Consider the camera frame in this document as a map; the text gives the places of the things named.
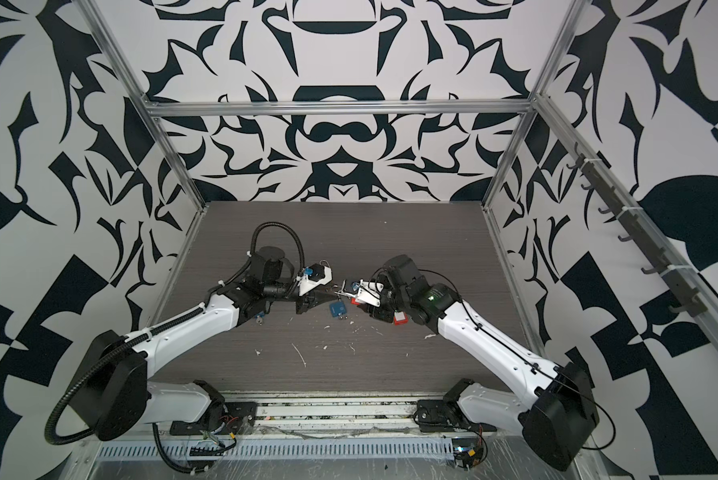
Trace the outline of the black hook rail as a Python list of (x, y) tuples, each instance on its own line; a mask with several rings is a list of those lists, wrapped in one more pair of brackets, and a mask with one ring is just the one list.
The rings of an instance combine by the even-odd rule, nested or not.
[(634, 243), (645, 257), (648, 265), (641, 269), (642, 273), (659, 276), (675, 296), (678, 304), (669, 310), (694, 318), (706, 313), (708, 306), (701, 298), (700, 288), (690, 279), (692, 268), (671, 251), (668, 240), (646, 211), (636, 204), (604, 160), (588, 157), (578, 147), (574, 152), (576, 159), (568, 168), (579, 171), (586, 179), (583, 189), (596, 193), (604, 202), (599, 213), (611, 217), (623, 228), (625, 233), (618, 240)]

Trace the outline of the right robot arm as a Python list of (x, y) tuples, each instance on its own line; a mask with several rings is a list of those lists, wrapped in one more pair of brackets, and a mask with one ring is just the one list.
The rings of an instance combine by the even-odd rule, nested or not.
[(348, 280), (346, 292), (372, 318), (404, 315), (452, 342), (490, 370), (513, 393), (491, 398), (485, 387), (463, 383), (450, 402), (471, 424), (518, 433), (548, 466), (565, 471), (600, 423), (589, 374), (548, 360), (483, 318), (446, 276), (419, 268), (407, 255), (388, 260), (369, 279)]

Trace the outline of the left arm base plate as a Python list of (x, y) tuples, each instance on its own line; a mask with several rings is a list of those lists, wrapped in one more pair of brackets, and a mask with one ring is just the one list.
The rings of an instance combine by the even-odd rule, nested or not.
[(258, 403), (253, 401), (212, 404), (196, 422), (175, 421), (169, 428), (172, 436), (239, 434), (255, 425)]

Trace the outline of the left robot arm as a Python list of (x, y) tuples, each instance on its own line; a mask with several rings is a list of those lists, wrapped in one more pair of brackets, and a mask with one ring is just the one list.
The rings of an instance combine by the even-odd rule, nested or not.
[(155, 382), (153, 376), (206, 340), (264, 317), (276, 302), (291, 302), (302, 314), (330, 301), (331, 280), (325, 260), (296, 269), (281, 249), (262, 247), (188, 311), (127, 335), (98, 335), (69, 386), (67, 405), (102, 441), (139, 424), (178, 422), (215, 431), (226, 412), (214, 387), (204, 380)]

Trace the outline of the aluminium frame crossbar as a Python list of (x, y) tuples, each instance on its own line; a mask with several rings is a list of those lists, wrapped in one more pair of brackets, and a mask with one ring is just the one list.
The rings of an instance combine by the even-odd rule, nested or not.
[(360, 115), (428, 113), (524, 113), (526, 99), (503, 100), (347, 100), (282, 102), (146, 102), (152, 117), (256, 115)]

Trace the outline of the blue padlock centre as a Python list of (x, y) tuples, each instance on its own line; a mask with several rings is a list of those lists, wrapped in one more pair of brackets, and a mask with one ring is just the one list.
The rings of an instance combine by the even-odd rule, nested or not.
[(329, 305), (331, 316), (336, 319), (345, 320), (348, 318), (348, 309), (342, 300), (332, 302)]

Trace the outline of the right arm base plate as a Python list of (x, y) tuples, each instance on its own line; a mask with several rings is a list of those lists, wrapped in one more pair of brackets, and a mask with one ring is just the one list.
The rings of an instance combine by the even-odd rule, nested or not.
[(490, 424), (474, 423), (468, 420), (459, 406), (446, 400), (418, 400), (413, 421), (422, 432), (496, 432), (497, 428)]

